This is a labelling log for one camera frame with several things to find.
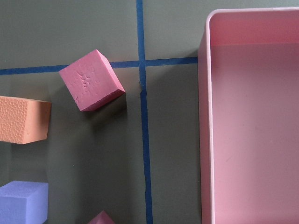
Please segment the magenta foam block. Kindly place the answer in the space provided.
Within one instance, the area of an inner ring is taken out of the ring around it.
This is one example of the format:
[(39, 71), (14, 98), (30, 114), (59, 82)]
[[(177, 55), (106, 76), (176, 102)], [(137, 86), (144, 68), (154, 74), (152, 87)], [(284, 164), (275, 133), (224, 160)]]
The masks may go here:
[(82, 112), (94, 111), (125, 94), (107, 58), (97, 49), (59, 71)]

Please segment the pink plastic tray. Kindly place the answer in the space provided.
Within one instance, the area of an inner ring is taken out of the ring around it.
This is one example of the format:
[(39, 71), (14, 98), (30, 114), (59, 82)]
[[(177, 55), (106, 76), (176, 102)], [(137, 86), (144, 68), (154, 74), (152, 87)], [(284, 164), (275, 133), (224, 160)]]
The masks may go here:
[(198, 90), (202, 223), (298, 223), (299, 9), (212, 11)]

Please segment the dark pink foam block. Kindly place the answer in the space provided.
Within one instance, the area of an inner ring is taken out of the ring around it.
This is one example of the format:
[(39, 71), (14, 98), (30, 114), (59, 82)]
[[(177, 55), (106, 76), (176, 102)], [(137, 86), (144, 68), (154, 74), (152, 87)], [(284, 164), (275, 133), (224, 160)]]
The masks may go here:
[(115, 224), (112, 218), (103, 210), (94, 217), (88, 224)]

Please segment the orange foam block right side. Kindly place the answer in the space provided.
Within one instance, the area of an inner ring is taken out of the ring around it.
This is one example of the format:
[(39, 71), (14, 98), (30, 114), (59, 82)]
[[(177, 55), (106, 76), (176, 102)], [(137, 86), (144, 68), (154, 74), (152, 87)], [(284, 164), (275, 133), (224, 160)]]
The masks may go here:
[(28, 144), (47, 139), (51, 102), (0, 97), (0, 140)]

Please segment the purple foam block right side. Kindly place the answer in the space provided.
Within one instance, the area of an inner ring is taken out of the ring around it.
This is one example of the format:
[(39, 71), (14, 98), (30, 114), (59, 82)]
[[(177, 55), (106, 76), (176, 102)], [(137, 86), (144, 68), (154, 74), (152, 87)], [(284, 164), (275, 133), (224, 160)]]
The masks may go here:
[(12, 181), (0, 188), (2, 224), (43, 224), (48, 218), (49, 184)]

